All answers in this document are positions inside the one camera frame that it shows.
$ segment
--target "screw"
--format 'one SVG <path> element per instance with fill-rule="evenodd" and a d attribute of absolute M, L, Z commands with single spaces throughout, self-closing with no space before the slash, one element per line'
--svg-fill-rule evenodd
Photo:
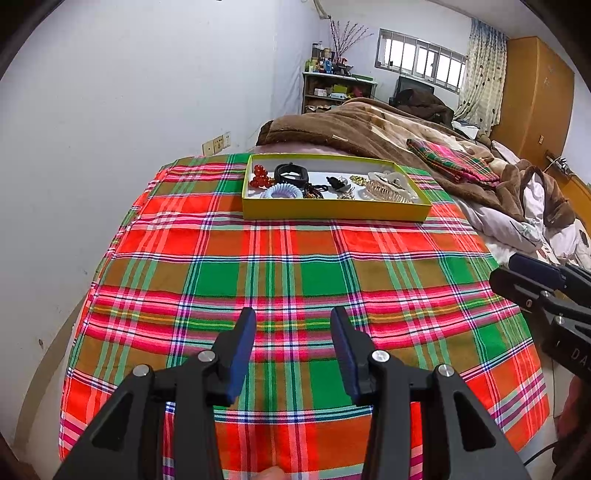
<path fill-rule="evenodd" d="M 199 352 L 199 355 L 197 355 L 197 358 L 199 358 L 203 363 L 213 362 L 215 357 L 216 354 L 212 350 L 203 350 Z"/>
<path fill-rule="evenodd" d="M 444 377 L 451 377 L 454 373 L 456 373 L 456 371 L 453 369 L 451 365 L 446 364 L 439 365 L 439 367 L 437 367 L 437 371 L 440 375 L 443 375 Z"/>
<path fill-rule="evenodd" d="M 136 377 L 145 377 L 146 375 L 148 375 L 148 372 L 150 371 L 150 368 L 148 367 L 148 365 L 136 365 L 134 367 L 134 375 Z"/>
<path fill-rule="evenodd" d="M 376 350 L 371 354 L 371 358 L 377 362 L 387 362 L 390 359 L 390 354 L 384 350 Z"/>

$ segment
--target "window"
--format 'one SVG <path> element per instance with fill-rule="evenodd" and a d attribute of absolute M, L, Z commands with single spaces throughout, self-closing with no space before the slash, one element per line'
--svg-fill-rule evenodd
<path fill-rule="evenodd" d="M 466 57 L 418 38 L 380 29 L 375 66 L 458 93 L 464 81 Z"/>

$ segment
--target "yellow box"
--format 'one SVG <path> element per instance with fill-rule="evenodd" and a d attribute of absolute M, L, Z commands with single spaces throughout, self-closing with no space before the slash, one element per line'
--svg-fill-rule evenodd
<path fill-rule="evenodd" d="M 347 93 L 348 89 L 345 85 L 333 85 L 333 93 Z"/>
<path fill-rule="evenodd" d="M 301 165 L 309 172 L 312 171 L 309 166 L 314 166 L 315 162 L 319 162 L 319 166 L 332 166 L 332 162 L 339 162 L 340 165 L 335 165 L 335 174 L 351 173 L 367 175 L 370 171 L 397 171 L 406 177 L 409 185 L 418 194 L 421 203 L 340 199 L 261 199 L 249 197 L 248 182 L 254 175 L 252 170 L 254 165 L 262 164 L 272 177 L 273 171 L 278 164 L 289 162 Z M 375 158 L 346 157 L 342 155 L 273 153 L 251 155 L 249 157 L 244 184 L 242 186 L 242 211 L 244 218 L 247 220 L 347 219 L 423 222 L 427 218 L 429 211 L 431 211 L 431 202 L 425 193 L 394 162 L 377 160 Z"/>

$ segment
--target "jewelry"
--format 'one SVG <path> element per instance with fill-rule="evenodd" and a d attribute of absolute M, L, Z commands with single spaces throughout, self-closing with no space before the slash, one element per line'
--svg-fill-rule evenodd
<path fill-rule="evenodd" d="M 378 200 L 397 203 L 414 203 L 418 195 L 414 192 L 408 182 L 400 173 L 383 174 L 371 171 L 368 174 L 369 181 L 365 186 L 368 193 Z M 407 188 L 397 185 L 395 182 L 405 183 Z"/>
<path fill-rule="evenodd" d="M 353 190 L 345 193 L 339 193 L 337 200 L 353 200 Z"/>
<path fill-rule="evenodd" d="M 351 175 L 351 181 L 360 187 L 365 187 L 368 182 L 368 179 L 362 177 L 361 175 Z"/>
<path fill-rule="evenodd" d="M 262 165 L 255 165 L 252 171 L 255 173 L 255 177 L 250 182 L 248 182 L 252 188 L 269 188 L 275 184 L 275 180 L 267 176 L 267 171 Z"/>
<path fill-rule="evenodd" d="M 295 174 L 297 178 L 287 177 L 285 174 Z M 299 189 L 303 189 L 309 181 L 308 171 L 304 167 L 293 163 L 282 163 L 275 167 L 275 183 L 290 183 Z"/>
<path fill-rule="evenodd" d="M 304 198 L 307 199 L 323 199 L 324 196 L 320 193 L 320 191 L 311 183 L 306 184 L 304 187 Z"/>
<path fill-rule="evenodd" d="M 302 192 L 295 185 L 289 183 L 280 183 L 273 185 L 261 195 L 262 199 L 301 199 L 304 198 Z"/>
<path fill-rule="evenodd" d="M 344 177 L 341 177 L 341 178 L 326 177 L 326 181 L 328 181 L 328 183 L 330 183 L 330 186 L 336 192 L 342 192 L 344 190 L 347 190 L 349 187 L 349 182 Z"/>

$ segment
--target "plaid cloth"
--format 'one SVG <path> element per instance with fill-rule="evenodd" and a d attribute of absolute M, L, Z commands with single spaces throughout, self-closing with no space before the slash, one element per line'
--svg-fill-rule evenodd
<path fill-rule="evenodd" d="M 69 358 L 61 404 L 64 458 L 137 364 L 182 363 L 233 326 L 258 330 L 242 394 L 215 410 L 224 474 L 271 465 L 301 478 L 357 478 L 370 409 L 351 405 L 330 339 L 344 305 L 355 326 L 406 364 L 451 364 L 516 449 L 548 417 L 540 360 L 514 304 L 487 282 L 496 263 L 426 172 L 406 168 L 433 202 L 424 223 L 244 220 L 247 154 L 183 158 L 134 203 L 100 263 Z M 413 404 L 412 479 L 421 478 Z M 164 473 L 174 476 L 174 405 Z"/>
<path fill-rule="evenodd" d="M 484 188 L 491 188 L 501 180 L 484 160 L 472 157 L 465 152 L 412 138 L 407 140 L 407 147 L 431 168 L 443 173 L 456 183 L 468 181 Z"/>

